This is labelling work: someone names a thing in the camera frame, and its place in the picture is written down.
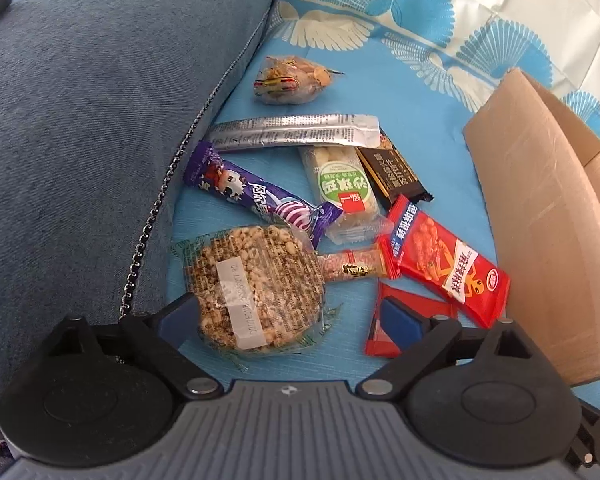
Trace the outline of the blue fan pattern cloth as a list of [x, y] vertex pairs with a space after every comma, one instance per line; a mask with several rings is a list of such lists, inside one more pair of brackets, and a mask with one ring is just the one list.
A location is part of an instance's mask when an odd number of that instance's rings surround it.
[[[473, 248], [496, 258], [474, 164], [463, 136], [502, 77], [520, 68], [557, 94], [600, 139], [600, 0], [278, 0], [266, 42], [217, 121], [343, 112], [379, 118], [432, 193], [425, 210]], [[300, 110], [254, 100], [266, 54], [298, 54], [342, 70]], [[335, 327], [304, 356], [235, 365], [199, 340], [191, 356], [222, 382], [348, 378], [381, 360], [363, 356], [375, 280], [329, 286]]]

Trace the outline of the round puffed rice cake packet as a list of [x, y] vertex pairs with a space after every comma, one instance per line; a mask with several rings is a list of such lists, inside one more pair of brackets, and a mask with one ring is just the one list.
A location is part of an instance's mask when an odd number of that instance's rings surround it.
[[171, 252], [198, 301], [200, 339], [229, 359], [299, 354], [322, 342], [340, 313], [296, 228], [238, 226], [180, 240]]

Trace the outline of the small peanut candy bar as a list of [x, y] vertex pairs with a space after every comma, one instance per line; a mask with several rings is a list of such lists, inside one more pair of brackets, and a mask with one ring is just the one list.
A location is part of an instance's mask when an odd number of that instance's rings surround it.
[[317, 262], [326, 282], [390, 276], [385, 257], [377, 246], [343, 249], [341, 252], [318, 255]]

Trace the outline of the black chocolate bar wrapper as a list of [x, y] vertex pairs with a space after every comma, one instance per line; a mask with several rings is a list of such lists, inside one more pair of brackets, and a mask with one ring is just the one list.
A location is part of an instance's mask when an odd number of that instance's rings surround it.
[[385, 210], [389, 210], [401, 195], [414, 204], [430, 203], [434, 199], [384, 130], [380, 129], [380, 144], [377, 148], [357, 148], [356, 152], [374, 193]]

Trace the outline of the purple milk candy wrapper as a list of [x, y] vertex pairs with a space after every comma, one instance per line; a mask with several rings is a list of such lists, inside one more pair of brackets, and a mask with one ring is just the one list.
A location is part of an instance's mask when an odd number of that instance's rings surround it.
[[342, 215], [342, 210], [332, 203], [313, 205], [225, 160], [208, 141], [199, 141], [195, 146], [184, 172], [184, 183], [249, 209], [265, 222], [305, 232], [314, 247]]

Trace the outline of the green label pastry packet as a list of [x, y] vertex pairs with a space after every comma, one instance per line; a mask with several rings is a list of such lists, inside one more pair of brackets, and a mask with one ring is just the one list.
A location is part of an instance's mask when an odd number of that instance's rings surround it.
[[333, 243], [370, 242], [391, 231], [393, 224], [380, 210], [356, 148], [306, 146], [299, 152], [315, 198], [341, 212], [326, 232]]

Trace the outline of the clear bag of nuts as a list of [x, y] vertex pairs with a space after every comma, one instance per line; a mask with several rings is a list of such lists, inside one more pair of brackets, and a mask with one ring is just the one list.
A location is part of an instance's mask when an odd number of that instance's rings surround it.
[[297, 55], [267, 55], [253, 81], [254, 96], [268, 105], [299, 105], [314, 101], [343, 76]]

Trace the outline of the silver stick sachet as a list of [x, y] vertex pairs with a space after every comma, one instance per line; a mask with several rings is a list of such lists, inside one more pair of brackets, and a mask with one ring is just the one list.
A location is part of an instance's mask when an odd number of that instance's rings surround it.
[[377, 117], [362, 114], [313, 114], [255, 117], [220, 122], [204, 137], [219, 152], [283, 146], [354, 146], [378, 148]]

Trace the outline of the red spicy snack packet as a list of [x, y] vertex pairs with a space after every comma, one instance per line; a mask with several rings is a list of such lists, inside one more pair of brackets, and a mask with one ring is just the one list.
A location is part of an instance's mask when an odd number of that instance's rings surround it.
[[378, 238], [388, 277], [406, 276], [449, 300], [476, 325], [488, 328], [505, 311], [510, 278], [406, 196], [388, 220], [392, 230]]

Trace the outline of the brown cardboard box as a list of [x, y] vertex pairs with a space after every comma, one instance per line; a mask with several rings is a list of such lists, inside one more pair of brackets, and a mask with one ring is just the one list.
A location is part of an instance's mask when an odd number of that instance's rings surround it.
[[508, 316], [569, 385], [600, 379], [600, 138], [519, 68], [464, 137], [512, 279]]

